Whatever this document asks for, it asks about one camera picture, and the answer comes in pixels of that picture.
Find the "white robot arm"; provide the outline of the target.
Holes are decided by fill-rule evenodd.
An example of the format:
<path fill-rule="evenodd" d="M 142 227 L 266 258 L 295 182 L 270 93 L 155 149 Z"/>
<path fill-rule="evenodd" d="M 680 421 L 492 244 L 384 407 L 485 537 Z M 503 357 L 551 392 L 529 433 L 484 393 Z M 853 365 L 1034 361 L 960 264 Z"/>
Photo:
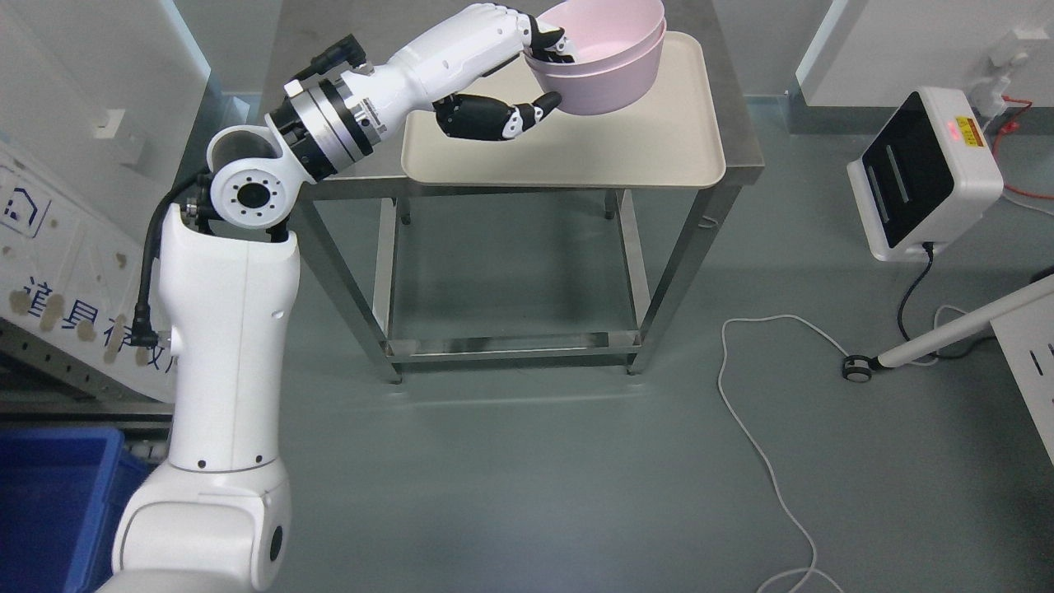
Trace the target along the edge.
<path fill-rule="evenodd" d="M 287 552 L 292 489 L 279 454 L 287 318 L 301 256 L 287 226 L 305 184 L 370 155 L 387 124 L 360 105 L 347 64 L 373 80 L 357 38 L 287 83 L 264 125 L 217 133 L 206 164 L 148 223 L 129 342 L 155 347 L 161 297 L 177 363 L 165 460 L 128 500 L 103 592 L 264 592 Z"/>

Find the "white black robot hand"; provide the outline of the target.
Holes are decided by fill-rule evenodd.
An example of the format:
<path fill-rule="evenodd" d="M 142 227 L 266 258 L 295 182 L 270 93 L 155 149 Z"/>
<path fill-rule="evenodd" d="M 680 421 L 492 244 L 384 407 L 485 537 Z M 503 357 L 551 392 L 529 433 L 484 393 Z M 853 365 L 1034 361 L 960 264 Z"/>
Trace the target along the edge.
<path fill-rule="evenodd" d="M 575 44 L 561 27 L 504 5 L 471 4 L 380 65 L 380 111 L 396 124 L 412 111 L 433 111 L 448 138 L 518 138 L 561 104 L 557 91 L 547 91 L 531 104 L 509 105 L 464 90 L 522 53 L 542 63 L 575 63 Z"/>

